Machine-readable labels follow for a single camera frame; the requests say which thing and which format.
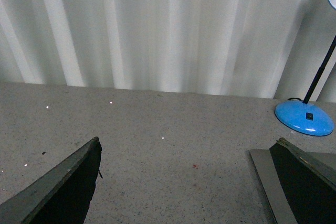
black lamp pole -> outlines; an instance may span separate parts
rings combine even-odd
[[[320,66],[319,70],[317,71],[317,73],[316,73],[316,75],[314,77],[314,80],[313,80],[313,82],[311,83],[311,85],[309,87],[309,90],[308,90],[308,92],[306,94],[306,97],[303,100],[303,103],[305,103],[305,104],[308,103],[311,95],[314,92],[314,89],[315,89],[317,83],[319,82],[319,80],[321,78],[321,75],[323,74],[324,69],[326,68],[326,65],[327,65],[327,63],[328,63],[328,61],[329,61],[329,59],[330,59],[330,57],[332,55],[332,52],[334,51],[335,47],[336,47],[336,36],[335,36],[334,40],[332,41],[331,46],[330,46],[330,48],[329,48],[329,50],[327,52],[327,55],[324,58],[324,60],[322,62],[322,65]]]

lamp switch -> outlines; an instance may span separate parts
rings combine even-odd
[[[312,121],[313,121],[313,114],[307,112],[307,113],[306,113],[306,119],[308,119],[308,120],[312,120]]]

black cord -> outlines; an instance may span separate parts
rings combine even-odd
[[[298,97],[289,98],[288,100],[299,100],[300,102],[302,102],[302,100]]]

granite surface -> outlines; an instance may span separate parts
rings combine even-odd
[[[0,83],[0,204],[92,137],[102,145],[85,223],[272,223],[248,150],[294,132],[275,99]],[[336,104],[318,103],[336,121]]]

white curtain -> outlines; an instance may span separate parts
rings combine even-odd
[[[0,81],[303,99],[335,34],[327,0],[0,0]]]

